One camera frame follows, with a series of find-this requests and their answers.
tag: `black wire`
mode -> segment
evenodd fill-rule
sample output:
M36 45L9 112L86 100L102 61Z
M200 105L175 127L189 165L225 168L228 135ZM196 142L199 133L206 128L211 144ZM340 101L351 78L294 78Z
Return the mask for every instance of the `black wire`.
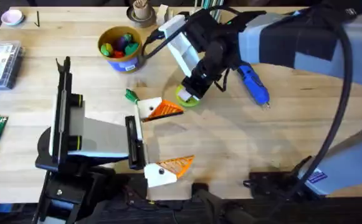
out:
M321 160L324 158L336 136L341 121L343 120L343 116L348 104L348 98L350 97L351 83L353 77L353 55L350 40L343 26L340 23L334 21L328 16L323 16L323 18L328 23L328 25L330 25L330 27L335 31L336 35L340 39L344 55L344 80L337 112L331 124L328 135L325 138L317 156L315 156L314 160L312 161L310 167L307 169L303 177L296 183L296 185L294 185L294 187L286 194L286 196L281 198L279 203L276 204L273 209L271 209L268 217L271 217L285 203L287 199L292 197L300 189L300 187L308 180L308 178L312 175L313 171L317 168Z
M176 219L176 216L175 216L175 210L173 210L173 219L174 219L175 224L179 224L179 222L178 222L178 220Z
M229 74L229 70L230 68L228 68L225 72L224 75L224 79L222 81L222 87L217 83L217 81L214 82L215 86L221 91L221 92L225 92L226 91L226 83L227 83L227 79L228 79L228 74Z
M150 43L152 43L152 41L154 40L151 40L151 41L146 41L143 46L142 46L142 56L143 58L146 60L146 59L149 59L151 58L152 56L154 56L155 54L157 54L157 52L159 52L165 45L167 45L168 43L170 43L179 33L181 33L182 31L185 31L185 29L187 28L187 26L190 26L190 24L192 24L200 15L202 15L204 12L208 11L208 12L211 12L213 10L218 10L218 9L222 9L222 10L225 10L225 11L228 11L228 12L231 12L233 14L236 14L238 15L240 12L236 9L233 9L229 6L213 6L213 7L210 7L208 9L201 9L200 11L196 12L195 14L196 15L193 15L191 16L191 18L185 23L183 24L178 30L176 30L175 32L173 32L168 38L166 38L164 41L162 41L162 43L159 44L159 46L157 46L154 50L152 50L150 53L148 53L146 56L145 55L145 49L146 49L146 46Z

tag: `blue screwdriver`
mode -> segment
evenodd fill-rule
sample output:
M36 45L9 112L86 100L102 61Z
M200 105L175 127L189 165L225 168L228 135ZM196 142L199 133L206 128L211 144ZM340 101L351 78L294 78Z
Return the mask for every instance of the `blue screwdriver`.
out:
M269 93L260 77L256 74L250 65L241 65L237 71L241 75L244 84L246 85L255 102L266 108L269 108Z

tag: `black mount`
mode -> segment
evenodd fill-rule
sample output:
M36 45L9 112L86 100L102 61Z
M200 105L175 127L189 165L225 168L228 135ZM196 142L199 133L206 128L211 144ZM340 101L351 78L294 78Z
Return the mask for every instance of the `black mount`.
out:
M278 200L286 197L287 192L298 182L298 171L301 167L311 159L308 156L301 161L290 172L250 172L249 179L243 181L243 185L251 190L253 198L264 198L270 200ZM296 194L288 200L295 202L320 200L320 195L317 195L306 185L303 185Z
M39 138L36 167L45 169L44 184L32 223L44 222L47 217L75 223L89 217L98 203L110 200L121 193L128 183L129 175L116 174L114 169L98 165L130 160L130 167L141 169L145 166L143 145L136 141L135 118L126 118L130 155L122 158L86 157L68 155L69 151L80 150L82 136L70 135L70 107L82 107L82 95L71 93L72 74L70 58L64 65L57 63L60 73L57 92L54 128L46 129Z

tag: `light wood tabletop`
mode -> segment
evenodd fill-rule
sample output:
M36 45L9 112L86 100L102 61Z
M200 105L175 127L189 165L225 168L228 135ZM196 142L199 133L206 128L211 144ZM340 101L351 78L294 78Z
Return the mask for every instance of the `light wood tabletop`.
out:
M0 203L38 201L45 171L34 163L39 136L51 121L59 77L55 58L71 57L72 88L85 98L86 117L115 124L124 124L124 117L133 114L125 88L135 90L141 99L161 96L176 102L175 88L184 77L167 48L132 74L115 72L100 56L100 34L113 26L132 26L125 7L16 9L26 20L17 27L0 27L0 40L20 40L25 49L14 89L0 91L0 114L9 116L0 140ZM173 9L177 13L191 8ZM285 13L298 8L237 9ZM34 25L37 11L40 27ZM232 17L228 12L222 15L224 20ZM155 28L137 31L144 40ZM199 106L186 109L183 115L143 124L153 162L196 156L177 183L150 189L150 199L186 199L193 182L207 182L210 191L222 198L249 198L242 181L250 171L290 170L317 153L335 114L342 81L273 65L254 65L254 69L269 90L269 110L253 102L232 72L225 93L212 87ZM361 129L362 86L354 84L334 143ZM121 164L115 167L123 172ZM362 196L362 185L330 196Z

